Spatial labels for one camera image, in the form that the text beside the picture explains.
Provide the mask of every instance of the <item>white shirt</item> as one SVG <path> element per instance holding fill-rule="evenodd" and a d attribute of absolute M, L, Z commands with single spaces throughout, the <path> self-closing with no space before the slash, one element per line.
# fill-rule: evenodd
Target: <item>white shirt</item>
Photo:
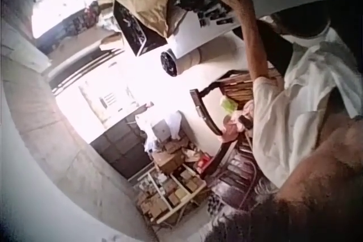
<path fill-rule="evenodd" d="M 351 117 L 362 114 L 362 80 L 354 62 L 344 45 L 294 45 L 283 91 L 267 78 L 254 81 L 254 157 L 277 187 L 314 151 L 334 87 Z"/>

